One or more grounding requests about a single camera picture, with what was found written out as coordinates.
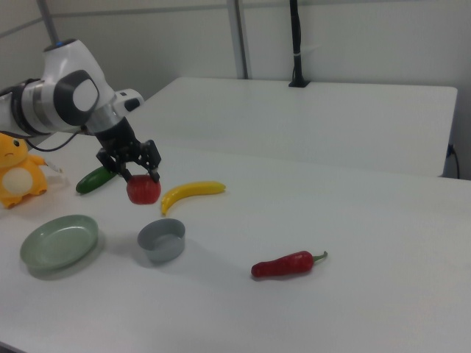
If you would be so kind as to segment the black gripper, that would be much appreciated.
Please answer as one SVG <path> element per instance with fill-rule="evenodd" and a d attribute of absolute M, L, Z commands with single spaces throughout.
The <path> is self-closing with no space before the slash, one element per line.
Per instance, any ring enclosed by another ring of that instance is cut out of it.
<path fill-rule="evenodd" d="M 132 174 L 127 170 L 128 162 L 135 162 L 140 158 L 143 166 L 154 183 L 159 183 L 158 168 L 161 156 L 155 142 L 148 140 L 140 143 L 126 118 L 122 118 L 115 126 L 94 134 L 102 148 L 96 157 L 102 166 L 110 173 L 114 173 L 129 182 Z"/>

